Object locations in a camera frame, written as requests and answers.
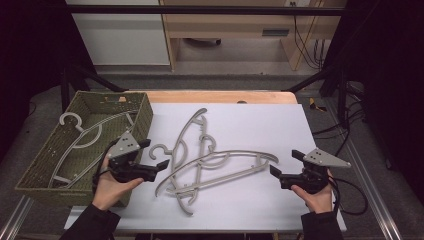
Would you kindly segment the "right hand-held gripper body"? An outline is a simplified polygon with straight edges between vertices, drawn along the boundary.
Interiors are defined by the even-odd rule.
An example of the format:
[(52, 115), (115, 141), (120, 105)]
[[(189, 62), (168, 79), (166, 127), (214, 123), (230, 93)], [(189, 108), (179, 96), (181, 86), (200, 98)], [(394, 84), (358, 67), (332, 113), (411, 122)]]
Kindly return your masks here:
[(329, 167), (350, 168), (351, 163), (316, 148), (305, 154), (303, 169), (300, 174), (282, 174), (279, 179), (282, 189), (297, 185), (310, 194), (321, 191), (329, 184)]

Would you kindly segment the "black frame bar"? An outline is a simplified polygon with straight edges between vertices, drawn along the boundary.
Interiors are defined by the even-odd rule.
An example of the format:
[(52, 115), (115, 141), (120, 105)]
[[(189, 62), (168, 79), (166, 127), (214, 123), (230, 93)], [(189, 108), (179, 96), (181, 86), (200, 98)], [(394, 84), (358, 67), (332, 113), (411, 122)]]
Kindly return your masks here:
[(68, 5), (71, 13), (343, 16), (344, 8), (250, 6)]

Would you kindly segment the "person's left hand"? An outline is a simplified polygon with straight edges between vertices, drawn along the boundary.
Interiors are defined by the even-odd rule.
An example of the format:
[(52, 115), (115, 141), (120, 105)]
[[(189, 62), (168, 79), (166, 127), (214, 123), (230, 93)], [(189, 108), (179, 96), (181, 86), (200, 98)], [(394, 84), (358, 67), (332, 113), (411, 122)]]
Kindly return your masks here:
[(105, 172), (99, 177), (92, 204), (102, 211), (107, 211), (126, 193), (132, 191), (143, 182), (143, 178), (137, 178), (127, 183), (120, 183), (110, 172)]

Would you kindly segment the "aluminium rail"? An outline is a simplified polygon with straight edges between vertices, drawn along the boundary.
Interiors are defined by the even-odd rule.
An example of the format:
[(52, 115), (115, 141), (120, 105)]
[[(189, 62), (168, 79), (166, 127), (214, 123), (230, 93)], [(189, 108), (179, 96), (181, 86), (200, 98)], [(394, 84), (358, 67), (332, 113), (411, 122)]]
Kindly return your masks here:
[(34, 200), (27, 196), (20, 199), (8, 221), (0, 230), (0, 240), (15, 240), (33, 203)]
[(342, 213), (347, 226), (345, 235), (349, 239), (404, 240), (394, 218), (383, 199), (383, 188), (377, 186), (377, 178), (382, 177), (385, 167), (380, 167), (379, 150), (362, 121), (364, 113), (359, 103), (349, 103), (347, 113), (350, 128), (337, 127), (332, 131), (333, 138), (319, 140), (325, 150), (338, 153), (342, 159), (351, 162), (350, 169), (335, 170), (336, 176), (357, 185), (342, 183), (341, 203), (348, 211), (362, 211), (363, 198), (368, 201), (368, 209), (362, 215)]

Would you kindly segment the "dark curtain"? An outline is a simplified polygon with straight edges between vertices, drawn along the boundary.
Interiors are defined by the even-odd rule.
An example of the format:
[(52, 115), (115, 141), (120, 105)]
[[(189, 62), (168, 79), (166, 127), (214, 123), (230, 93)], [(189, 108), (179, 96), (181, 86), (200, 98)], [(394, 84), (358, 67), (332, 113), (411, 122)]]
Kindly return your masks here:
[(31, 98), (72, 65), (94, 72), (65, 0), (0, 0), (0, 161), (29, 114)]
[(386, 159), (424, 204), (424, 0), (347, 0), (327, 62), (346, 43), (347, 78), (364, 86), (364, 110)]

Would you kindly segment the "green woven basket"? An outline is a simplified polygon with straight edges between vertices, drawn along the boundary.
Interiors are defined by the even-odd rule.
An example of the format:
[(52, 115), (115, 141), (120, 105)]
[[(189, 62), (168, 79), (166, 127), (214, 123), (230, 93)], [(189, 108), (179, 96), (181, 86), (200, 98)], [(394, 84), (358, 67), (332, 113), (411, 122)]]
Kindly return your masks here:
[[(120, 138), (126, 131), (129, 131), (138, 141), (146, 139), (153, 119), (149, 98), (143, 92), (77, 92), (65, 112), (78, 114), (82, 118), (84, 129), (106, 117), (130, 110), (137, 111), (135, 115), (132, 115), (135, 123), (132, 130), (128, 130), (130, 124), (125, 116), (105, 123), (99, 140), (87, 148), (72, 150), (58, 175), (73, 179), (98, 156), (102, 157), (109, 143)], [(59, 181), (55, 181), (52, 188), (48, 187), (58, 160), (80, 135), (80, 132), (74, 128), (76, 123), (77, 120), (71, 116), (65, 118), (64, 126), (61, 126), (58, 120), (58, 124), (15, 186), (16, 191), (49, 206), (85, 206), (92, 201), (92, 177), (103, 157), (69, 189), (64, 188), (64, 183)], [(79, 145), (91, 141), (96, 133), (96, 129), (92, 130), (80, 140)]]

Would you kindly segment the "white cabinet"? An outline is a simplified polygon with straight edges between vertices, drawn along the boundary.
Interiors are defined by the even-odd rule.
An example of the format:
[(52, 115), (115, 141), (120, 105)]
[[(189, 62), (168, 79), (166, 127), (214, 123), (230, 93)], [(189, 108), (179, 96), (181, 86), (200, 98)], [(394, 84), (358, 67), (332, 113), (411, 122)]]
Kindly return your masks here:
[(160, 14), (73, 14), (91, 60), (103, 65), (169, 65)]

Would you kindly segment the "grey plastic clothes hanger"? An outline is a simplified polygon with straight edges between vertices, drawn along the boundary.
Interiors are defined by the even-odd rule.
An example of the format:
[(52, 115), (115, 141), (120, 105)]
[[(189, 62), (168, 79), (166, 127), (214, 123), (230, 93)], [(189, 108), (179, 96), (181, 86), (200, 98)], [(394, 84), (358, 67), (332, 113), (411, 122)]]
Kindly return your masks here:
[[(208, 139), (208, 141), (206, 142), (207, 147), (212, 147), (211, 140), (212, 139), (210, 140)], [(245, 176), (254, 172), (262, 171), (269, 165), (270, 161), (274, 163), (279, 162), (279, 159), (275, 155), (266, 153), (266, 152), (252, 151), (252, 150), (224, 150), (224, 151), (213, 150), (210, 153), (207, 152), (206, 155), (203, 157), (197, 157), (189, 161), (188, 163), (185, 163), (182, 166), (182, 168), (177, 169), (174, 173), (171, 172), (169, 176), (165, 177), (158, 184), (158, 186), (155, 189), (155, 196), (158, 196), (162, 188), (167, 183), (169, 183), (168, 181), (167, 183), (165, 183), (165, 181), (168, 180), (172, 175), (176, 174), (177, 176), (179, 172), (184, 171), (190, 167), (196, 168), (196, 166), (202, 167), (201, 174), (204, 169), (216, 170), (218, 168), (223, 167), (232, 157), (243, 157), (243, 158), (252, 157), (255, 160), (255, 164), (252, 165), (250, 168), (243, 169), (234, 173), (229, 173), (227, 175), (218, 176), (213, 179), (201, 181), (201, 178), (200, 178), (200, 183), (194, 183), (195, 182), (195, 179), (194, 179), (194, 182), (191, 185), (184, 185), (178, 188), (177, 190), (171, 190), (170, 188), (170, 189), (167, 189), (167, 192), (173, 194), (173, 193), (184, 192), (185, 190), (194, 190), (194, 188), (198, 188), (199, 190), (201, 187), (222, 183), (227, 180), (235, 179), (235, 178)]]
[[(135, 123), (132, 119), (132, 115), (135, 115), (137, 113), (136, 110), (130, 110), (130, 111), (124, 111), (118, 114), (114, 114), (112, 116), (106, 117), (103, 120), (97, 121), (96, 123), (94, 123), (92, 126), (84, 129), (82, 127), (82, 118), (73, 112), (65, 112), (63, 113), (60, 117), (59, 117), (59, 124), (61, 126), (65, 125), (65, 118), (68, 116), (71, 116), (73, 118), (75, 118), (77, 120), (76, 125), (74, 126), (74, 128), (76, 130), (78, 130), (80, 132), (80, 135), (70, 144), (70, 146), (65, 150), (65, 152), (62, 154), (62, 156), (60, 157), (60, 159), (58, 160), (58, 163), (56, 164), (56, 167), (53, 170), (53, 173), (51, 175), (51, 178), (49, 180), (48, 183), (48, 187), (52, 188), (54, 185), (55, 181), (59, 181), (61, 183), (64, 183), (64, 188), (69, 189), (70, 187), (72, 187), (76, 182), (78, 182), (85, 174), (87, 174), (100, 160), (102, 160), (101, 156), (98, 156), (95, 160), (93, 160), (85, 169), (83, 169), (80, 173), (76, 174), (74, 176), (73, 179), (67, 179), (64, 177), (61, 177), (58, 175), (59, 170), (61, 169), (64, 161), (66, 160), (66, 158), (68, 157), (68, 155), (71, 153), (72, 150), (74, 149), (84, 149), (87, 148), (91, 145), (93, 145), (94, 143), (96, 143), (99, 138), (102, 135), (103, 132), (103, 125), (105, 123), (108, 123), (116, 118), (125, 116), (130, 124), (130, 127), (128, 128), (128, 130), (132, 130)], [(79, 145), (79, 142), (82, 138), (84, 138), (88, 133), (90, 133), (92, 130), (96, 129), (97, 133), (95, 135), (95, 137), (89, 141), (88, 143)]]
[[(197, 110), (186, 122), (182, 130), (180, 131), (174, 146), (169, 149), (164, 144), (156, 144), (149, 150), (149, 156), (152, 160), (156, 159), (155, 156), (155, 150), (161, 149), (163, 150), (164, 155), (170, 156), (170, 167), (171, 172), (174, 173), (177, 169), (182, 168), (182, 166), (185, 163), (188, 163), (188, 156), (189, 156), (189, 147), (186, 141), (184, 140), (184, 136), (186, 132), (188, 131), (189, 127), (193, 124), (200, 126), (200, 135), (199, 135), (199, 148), (198, 148), (198, 157), (203, 157), (206, 155), (206, 153), (210, 153), (213, 150), (215, 150), (215, 140), (212, 138), (209, 138), (210, 136), (207, 134), (207, 119), (204, 116), (204, 114), (207, 112), (206, 108), (201, 108)], [(212, 139), (212, 147), (207, 147), (206, 142), (208, 139)], [(194, 183), (200, 183), (201, 178), (201, 166), (196, 166), (196, 176), (195, 176), (195, 182)], [(177, 190), (178, 188), (182, 187), (181, 184), (178, 183), (176, 174), (172, 175), (167, 181), (171, 184), (171, 190)], [(185, 190), (184, 192), (180, 193), (173, 193), (175, 198), (177, 199), (177, 202), (181, 208), (181, 210), (188, 216), (192, 216), (193, 212), (188, 208), (188, 205), (193, 203), (198, 196), (198, 188), (194, 188), (194, 190)], [(183, 198), (188, 197), (188, 203), (184, 203)]]

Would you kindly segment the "light wooden desk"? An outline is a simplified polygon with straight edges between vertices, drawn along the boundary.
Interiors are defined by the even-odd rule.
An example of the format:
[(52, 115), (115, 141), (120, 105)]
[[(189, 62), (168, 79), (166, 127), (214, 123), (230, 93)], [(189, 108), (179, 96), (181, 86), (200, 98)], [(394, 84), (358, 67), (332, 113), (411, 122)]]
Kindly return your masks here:
[[(286, 0), (159, 0), (162, 6), (252, 6), (285, 7)], [(311, 0), (308, 7), (343, 8), (347, 0)], [(281, 41), (293, 70), (298, 70), (307, 56), (311, 40), (330, 41), (338, 16), (278, 15), (203, 15), (164, 14), (166, 36), (175, 41), (183, 38), (274, 38)]]

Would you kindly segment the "white table sheet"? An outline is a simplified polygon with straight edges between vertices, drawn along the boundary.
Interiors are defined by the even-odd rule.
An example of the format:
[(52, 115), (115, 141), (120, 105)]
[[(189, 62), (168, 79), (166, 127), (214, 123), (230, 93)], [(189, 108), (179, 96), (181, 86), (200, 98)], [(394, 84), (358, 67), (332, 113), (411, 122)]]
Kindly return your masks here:
[[(206, 104), (207, 134), (216, 141), (216, 150), (252, 150), (275, 155), (277, 168), (298, 174), (302, 163), (291, 155), (293, 150), (308, 153), (315, 149), (309, 124), (299, 104)], [(238, 172), (255, 164), (252, 157), (232, 157), (221, 168), (204, 169), (201, 181)], [(196, 168), (177, 175), (182, 186), (191, 185)], [(301, 227), (301, 215), (308, 209), (268, 170), (254, 172), (222, 183), (201, 187), (197, 199), (188, 208), (180, 208), (167, 183), (158, 196), (155, 189), (169, 175), (164, 170), (155, 182), (143, 183), (131, 195), (125, 208), (117, 209), (121, 232), (283, 232)]]

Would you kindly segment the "office chair base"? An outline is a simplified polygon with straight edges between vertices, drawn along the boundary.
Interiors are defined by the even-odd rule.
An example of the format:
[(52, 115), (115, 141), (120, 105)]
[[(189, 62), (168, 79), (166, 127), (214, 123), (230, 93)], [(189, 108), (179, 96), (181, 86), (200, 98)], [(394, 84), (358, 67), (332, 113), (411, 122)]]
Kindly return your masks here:
[(219, 38), (184, 38), (184, 41), (193, 46), (219, 46), (222, 43), (222, 40)]

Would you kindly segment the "person's right hand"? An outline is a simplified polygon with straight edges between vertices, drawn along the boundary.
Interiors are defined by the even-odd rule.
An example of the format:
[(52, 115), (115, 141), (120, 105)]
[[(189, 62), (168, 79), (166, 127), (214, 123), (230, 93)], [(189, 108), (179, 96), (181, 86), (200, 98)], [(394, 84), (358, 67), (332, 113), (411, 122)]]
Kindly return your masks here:
[(316, 214), (333, 211), (332, 186), (327, 184), (321, 191), (310, 194), (297, 185), (292, 185), (291, 190), (300, 197), (311, 212)]

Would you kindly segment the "black frame strut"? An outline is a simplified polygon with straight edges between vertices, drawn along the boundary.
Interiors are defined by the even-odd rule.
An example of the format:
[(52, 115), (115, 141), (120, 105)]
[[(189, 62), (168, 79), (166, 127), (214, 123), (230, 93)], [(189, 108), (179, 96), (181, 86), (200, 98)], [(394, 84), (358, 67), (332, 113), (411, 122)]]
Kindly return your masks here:
[(100, 84), (106, 89), (111, 90), (112, 92), (125, 92), (124, 88), (121, 88), (107, 81), (106, 79), (98, 76), (94, 72), (91, 72), (78, 65), (69, 65), (63, 69), (61, 75), (60, 89), (62, 111), (65, 111), (70, 104), (70, 87), (72, 87), (74, 91), (90, 90), (90, 87), (86, 82), (87, 79), (93, 80), (94, 82)]
[(285, 92), (296, 93), (318, 80), (323, 80), (319, 89), (321, 96), (329, 97), (335, 90), (338, 90), (337, 119), (344, 127), (347, 127), (347, 78), (345, 71), (341, 66), (330, 65), (329, 67), (326, 67), (318, 73), (308, 77), (306, 80), (285, 89)]

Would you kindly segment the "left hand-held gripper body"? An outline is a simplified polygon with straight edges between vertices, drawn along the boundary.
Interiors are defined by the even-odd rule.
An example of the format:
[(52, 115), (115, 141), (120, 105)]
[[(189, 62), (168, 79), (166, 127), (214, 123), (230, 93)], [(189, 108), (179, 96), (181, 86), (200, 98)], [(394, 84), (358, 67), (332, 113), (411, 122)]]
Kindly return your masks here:
[(107, 153), (108, 167), (112, 176), (120, 183), (127, 183), (137, 178), (154, 182), (157, 171), (156, 166), (142, 165), (136, 162), (136, 157), (141, 150), (138, 141), (126, 131)]

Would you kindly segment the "yellow and black tool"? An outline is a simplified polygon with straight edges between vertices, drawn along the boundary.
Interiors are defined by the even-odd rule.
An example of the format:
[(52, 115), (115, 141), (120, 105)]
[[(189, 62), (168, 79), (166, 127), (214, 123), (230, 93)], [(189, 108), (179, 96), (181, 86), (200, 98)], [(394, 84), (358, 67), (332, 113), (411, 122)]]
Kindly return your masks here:
[(318, 106), (316, 104), (314, 98), (309, 98), (309, 108), (312, 109), (312, 110), (320, 111), (320, 112), (327, 112), (327, 108)]

